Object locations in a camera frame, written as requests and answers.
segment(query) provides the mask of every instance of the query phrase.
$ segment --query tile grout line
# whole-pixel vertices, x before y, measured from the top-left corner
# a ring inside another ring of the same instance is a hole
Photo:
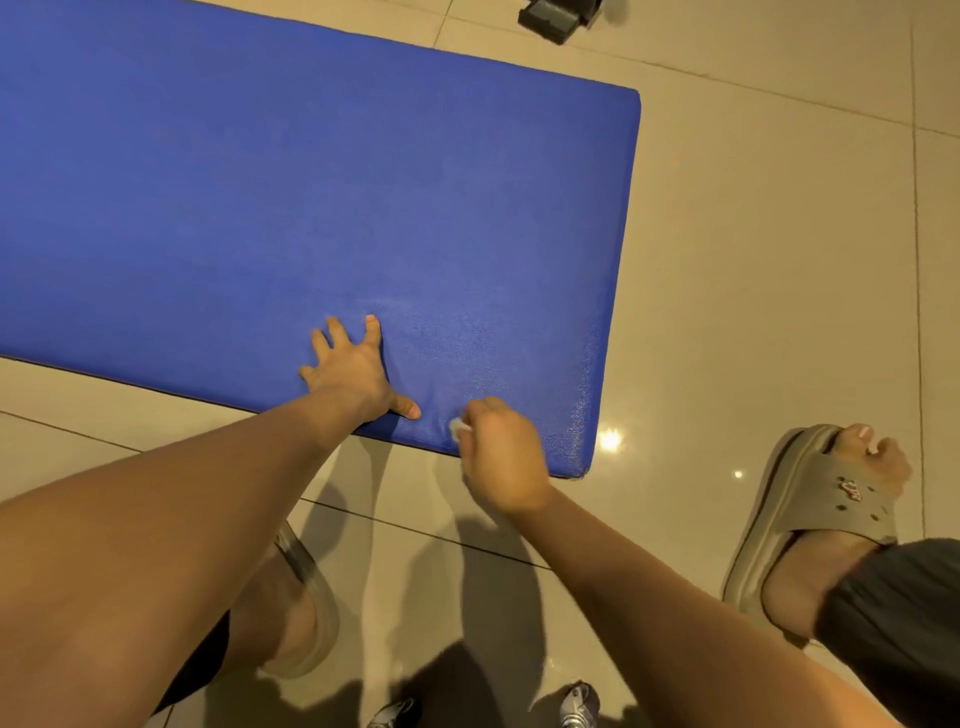
[[[440,40],[440,34],[444,31],[445,24],[446,24],[446,14],[444,14],[444,19],[440,21],[440,28],[437,29],[437,37],[433,39],[433,45],[430,46],[434,50],[437,49],[437,42]]]
[[[919,131],[919,132],[937,133],[937,134],[939,134],[940,136],[948,136],[948,137],[950,137],[951,139],[960,139],[960,133],[941,132],[939,129],[929,129],[928,127],[917,127],[917,131]]]
[[[426,536],[426,537],[431,538],[431,539],[437,539],[437,540],[439,540],[439,541],[446,541],[448,544],[454,544],[455,546],[462,546],[463,548],[472,548],[474,551],[481,551],[482,553],[489,553],[491,556],[499,556],[501,559],[507,559],[508,561],[516,561],[518,564],[524,564],[525,566],[534,567],[535,569],[543,569],[544,571],[553,571],[552,569],[550,569],[550,567],[545,567],[545,566],[543,566],[543,565],[541,565],[541,564],[536,564],[536,563],[534,563],[534,562],[532,562],[532,561],[524,561],[523,559],[518,559],[518,558],[516,558],[515,556],[508,556],[507,554],[505,554],[505,553],[500,553],[499,551],[493,551],[493,550],[490,550],[489,548],[483,548],[482,546],[474,546],[473,544],[464,544],[464,543],[461,542],[461,541],[454,541],[453,539],[448,539],[448,538],[446,538],[446,536],[439,536],[439,535],[437,535],[436,533],[427,533],[426,531],[421,531],[421,530],[419,530],[419,529],[417,529],[417,528],[411,528],[411,527],[408,526],[408,525],[401,525],[401,524],[399,524],[399,523],[391,523],[391,522],[389,522],[389,521],[383,521],[383,520],[381,520],[381,519],[379,519],[379,518],[375,518],[374,516],[365,516],[365,515],[362,514],[362,513],[354,513],[353,511],[349,511],[349,510],[347,510],[346,508],[340,508],[339,506],[336,506],[336,505],[328,505],[327,503],[321,503],[321,502],[319,502],[318,500],[313,500],[312,498],[308,498],[308,497],[305,497],[305,496],[301,496],[301,497],[300,497],[300,500],[302,500],[302,501],[304,501],[304,502],[307,502],[307,503],[312,503],[313,505],[322,506],[323,508],[329,508],[329,509],[332,510],[332,511],[340,511],[341,513],[346,513],[346,514],[349,515],[349,516],[355,516],[355,517],[360,518],[360,519],[367,519],[368,521],[373,521],[374,523],[382,523],[382,524],[384,524],[384,525],[391,525],[391,526],[393,526],[394,528],[400,528],[400,529],[402,529],[402,530],[404,530],[404,531],[410,531],[411,533],[418,533],[418,534],[420,534],[421,536]]]
[[[23,415],[16,415],[7,410],[0,409],[0,415],[7,415],[8,417],[16,418],[17,420],[23,420],[24,422],[33,423],[34,425],[41,425],[44,427],[50,427],[51,429],[59,430],[60,432],[69,432],[71,435],[77,435],[78,437],[83,437],[87,440],[93,440],[94,442],[103,443],[104,445],[113,445],[115,448],[129,450],[130,452],[143,452],[142,449],[131,448],[126,445],[120,445],[120,443],[114,443],[110,440],[104,440],[102,437],[94,437],[93,435],[87,435],[82,432],[77,432],[74,429],[67,429],[66,427],[59,427],[57,425],[51,425],[50,423],[42,422],[41,420],[34,420],[30,417],[24,417]]]
[[[459,22],[461,22],[461,23],[467,23],[468,25],[475,25],[475,26],[477,26],[477,27],[479,27],[479,28],[488,28],[488,29],[490,29],[490,30],[500,31],[500,32],[502,32],[502,33],[510,33],[510,34],[513,34],[514,36],[528,36],[528,37],[532,37],[532,36],[530,36],[528,33],[526,33],[525,31],[509,30],[509,29],[503,28],[503,27],[501,27],[501,26],[488,25],[487,23],[481,23],[481,22],[478,22],[478,21],[476,21],[476,20],[465,20],[464,18],[461,18],[461,17],[452,17],[452,16],[450,16],[450,15],[448,15],[447,17],[449,17],[451,20],[457,20],[457,21],[459,21]],[[902,127],[910,127],[910,126],[912,126],[912,122],[909,122],[909,121],[899,121],[899,120],[897,120],[897,119],[889,119],[889,118],[887,118],[886,116],[878,116],[878,115],[876,115],[876,114],[867,113],[866,111],[856,111],[856,110],[854,110],[854,109],[845,109],[845,108],[843,108],[843,107],[834,106],[833,104],[828,104],[828,103],[823,102],[823,101],[812,101],[811,99],[804,99],[804,98],[801,98],[801,97],[799,97],[799,96],[791,96],[791,95],[788,94],[788,93],[782,93],[781,91],[774,91],[774,90],[771,90],[771,89],[769,89],[769,88],[760,88],[760,87],[758,87],[758,86],[741,84],[741,83],[739,83],[739,82],[737,82],[737,81],[728,81],[728,80],[726,80],[726,79],[718,79],[718,78],[716,78],[715,76],[710,76],[709,73],[698,73],[697,71],[688,71],[688,70],[686,70],[685,68],[678,68],[677,66],[667,65],[666,63],[657,63],[656,61],[644,61],[644,60],[642,60],[642,59],[632,59],[632,58],[628,58],[627,56],[620,56],[620,55],[615,54],[615,53],[606,53],[606,52],[604,52],[604,51],[597,51],[597,50],[594,50],[594,49],[592,49],[592,48],[585,48],[585,47],[579,46],[579,45],[571,45],[571,46],[569,46],[569,47],[570,47],[570,48],[575,48],[575,49],[578,50],[578,51],[584,51],[584,52],[586,52],[586,53],[592,53],[592,54],[597,55],[597,56],[606,56],[607,58],[620,59],[621,61],[630,61],[630,62],[633,62],[633,63],[641,63],[641,64],[643,64],[643,65],[649,65],[649,66],[652,66],[652,67],[654,67],[654,68],[661,68],[661,69],[666,70],[666,71],[674,71],[675,73],[682,73],[682,74],[684,74],[685,76],[692,76],[693,78],[703,79],[703,80],[705,80],[705,81],[715,81],[715,82],[718,83],[718,84],[731,85],[731,86],[734,86],[734,87],[736,87],[736,88],[745,88],[745,89],[747,89],[747,90],[749,90],[749,91],[756,91],[757,93],[766,93],[766,94],[769,94],[769,95],[771,95],[771,96],[778,96],[778,97],[780,97],[781,99],[789,99],[790,101],[797,101],[797,102],[800,102],[801,104],[810,104],[811,106],[821,107],[822,109],[832,109],[832,110],[834,110],[834,111],[842,111],[842,112],[844,112],[844,113],[851,113],[851,114],[853,114],[854,116],[863,116],[863,117],[868,118],[868,119],[875,119],[876,121],[885,121],[885,122],[887,122],[887,123],[889,123],[889,124],[897,124],[897,125],[902,126]],[[947,135],[953,136],[953,134],[950,134],[949,132],[940,132],[940,133],[946,133]]]
[[[93,440],[94,442],[103,443],[104,445],[113,445],[115,448],[124,449],[124,450],[127,450],[127,451],[129,451],[129,452],[142,453],[142,452],[144,451],[144,450],[140,450],[140,449],[136,449],[136,448],[130,448],[130,447],[126,446],[126,445],[119,445],[118,443],[111,442],[110,440],[104,440],[104,439],[99,438],[99,437],[94,437],[93,435],[85,435],[85,434],[83,434],[82,432],[77,432],[76,430],[73,430],[73,429],[67,429],[66,427],[58,427],[58,426],[56,426],[56,425],[50,425],[49,423],[41,422],[40,420],[34,420],[34,419],[32,419],[32,418],[29,418],[29,417],[24,417],[23,415],[15,415],[15,414],[13,414],[12,412],[7,412],[6,410],[0,410],[0,415],[7,415],[7,416],[13,417],[13,418],[15,418],[15,419],[17,419],[17,420],[22,420],[23,422],[33,423],[34,425],[40,425],[40,426],[42,426],[42,427],[50,427],[51,429],[55,429],[55,430],[58,430],[58,431],[60,431],[60,432],[67,432],[67,433],[69,433],[69,434],[71,434],[71,435],[77,435],[78,437],[83,437],[83,438],[85,438],[86,440]],[[510,561],[516,561],[516,562],[519,563],[519,564],[528,564],[529,566],[536,567],[536,568],[538,568],[538,569],[543,569],[543,570],[546,570],[546,571],[552,571],[552,569],[550,569],[549,567],[542,566],[541,564],[535,564],[535,563],[532,562],[532,561],[524,561],[523,559],[518,559],[518,558],[516,558],[515,556],[508,556],[507,554],[500,553],[499,551],[492,551],[492,550],[490,550],[490,549],[488,549],[488,548],[483,548],[482,546],[472,546],[472,545],[470,545],[470,544],[463,544],[463,543],[461,543],[461,542],[459,542],[459,541],[454,541],[453,539],[448,539],[448,538],[446,538],[446,536],[438,536],[438,535],[435,534],[435,533],[427,533],[426,531],[420,531],[420,530],[417,530],[416,528],[411,528],[410,526],[402,525],[401,523],[393,523],[393,522],[390,522],[390,521],[384,521],[384,520],[382,520],[382,519],[374,518],[373,516],[366,516],[366,515],[364,515],[364,514],[362,514],[362,513],[355,513],[355,512],[353,512],[353,511],[347,510],[346,508],[338,508],[338,507],[335,506],[335,505],[328,505],[328,504],[326,504],[326,503],[321,503],[321,502],[319,502],[318,500],[312,500],[311,498],[304,497],[304,496],[301,496],[301,497],[300,497],[300,500],[304,500],[304,501],[306,501],[306,502],[308,502],[308,503],[313,503],[314,505],[321,505],[321,506],[323,506],[324,508],[330,508],[330,509],[335,510],[335,511],[341,511],[341,512],[346,513],[346,514],[348,514],[348,515],[350,515],[350,516],[356,516],[357,518],[367,519],[368,521],[373,521],[373,522],[377,522],[377,523],[383,523],[384,525],[391,525],[391,526],[393,526],[393,527],[395,527],[395,528],[402,528],[402,529],[405,530],[405,531],[411,531],[412,533],[419,533],[421,536],[428,536],[428,537],[430,537],[430,538],[440,539],[441,541],[446,541],[446,542],[449,543],[449,544],[455,544],[455,545],[457,545],[457,546],[463,546],[463,547],[465,547],[465,548],[472,548],[472,549],[474,549],[474,550],[476,550],[476,551],[482,551],[482,552],[484,552],[484,553],[489,553],[489,554],[491,554],[491,555],[493,555],[493,556],[500,556],[500,557],[502,557],[502,558],[504,558],[504,559],[509,559]]]
[[[913,140],[913,255],[917,304],[917,404],[920,415],[920,529],[926,537],[926,453],[924,451],[924,333],[920,292],[920,204],[917,192],[917,69],[913,17],[910,18],[910,116]]]

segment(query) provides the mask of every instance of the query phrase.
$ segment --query white tissue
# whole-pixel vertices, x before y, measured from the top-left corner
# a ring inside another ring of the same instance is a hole
[[[455,417],[450,420],[450,437],[453,438],[453,442],[457,445],[460,445],[460,438],[457,437],[457,431],[461,429],[473,430],[473,427],[465,423],[459,417]]]

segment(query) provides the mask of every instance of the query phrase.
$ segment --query sandal strap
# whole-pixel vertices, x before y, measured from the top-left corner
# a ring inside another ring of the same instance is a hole
[[[798,477],[778,531],[847,531],[885,546],[897,542],[893,499],[854,463],[811,454]]]

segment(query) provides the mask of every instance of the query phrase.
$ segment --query tile floor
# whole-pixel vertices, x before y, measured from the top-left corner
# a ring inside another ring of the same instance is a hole
[[[563,48],[516,25],[522,0],[225,4],[639,89],[600,425],[622,445],[560,483],[599,517],[716,594],[782,433],[865,421],[916,466],[901,536],[960,537],[960,4],[608,0]],[[4,359],[0,412],[0,497],[245,416]],[[342,602],[331,659],[151,728],[363,725],[407,680],[438,696],[425,725],[463,705],[525,724],[531,704],[549,725],[546,696],[581,676],[610,723],[640,724],[453,458],[351,438],[292,522]]]

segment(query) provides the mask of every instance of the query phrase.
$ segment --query hand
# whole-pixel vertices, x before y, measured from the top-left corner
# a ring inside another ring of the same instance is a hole
[[[335,393],[346,397],[351,405],[357,407],[358,424],[375,420],[388,410],[398,415],[418,420],[420,408],[409,397],[399,395],[387,381],[380,361],[380,322],[376,316],[368,315],[367,335],[363,343],[351,344],[347,330],[334,316],[326,319],[330,331],[330,341],[324,333],[315,328],[313,331],[313,350],[320,364],[316,367],[300,367],[300,376],[306,381],[311,392]]]
[[[553,495],[533,423],[503,400],[486,397],[467,404],[460,457],[467,485],[507,516],[536,510]]]

